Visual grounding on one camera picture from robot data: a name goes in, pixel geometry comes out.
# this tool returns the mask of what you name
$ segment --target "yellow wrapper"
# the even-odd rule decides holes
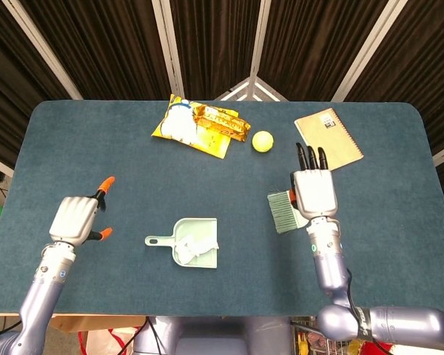
[[[198,107],[202,106],[206,105],[171,94],[166,114],[151,136],[173,139],[223,159],[229,148],[230,137],[196,124],[194,117]],[[216,109],[238,116],[238,112],[231,109]]]

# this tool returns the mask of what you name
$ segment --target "green brush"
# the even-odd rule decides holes
[[[268,195],[269,208],[272,210],[275,228],[278,234],[293,231],[304,227],[308,220],[301,216],[301,213],[293,208],[291,201],[296,197],[290,191],[277,192]]]

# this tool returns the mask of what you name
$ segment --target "spiral notebook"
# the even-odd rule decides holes
[[[316,151],[319,146],[323,147],[329,170],[363,158],[360,148],[333,109],[298,118],[295,126],[307,146]]]

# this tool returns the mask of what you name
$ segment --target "light green dustpan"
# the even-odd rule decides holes
[[[176,222],[171,237],[148,236],[147,246],[169,246],[172,258],[190,268],[217,268],[217,219],[183,218]]]

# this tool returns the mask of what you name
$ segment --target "blue felt tabletop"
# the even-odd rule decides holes
[[[17,312],[50,242],[65,196],[116,182],[85,243],[57,313],[311,315],[317,287],[306,231],[277,235],[266,196],[297,168],[293,121],[333,107],[365,157],[333,172],[347,266],[358,305],[444,310],[444,197],[423,122],[408,104],[217,102],[275,137],[272,151],[232,141],[224,160],[150,137],[163,101],[50,101],[34,111],[0,220],[0,312]],[[183,217],[218,219],[217,269],[183,268],[170,248]]]

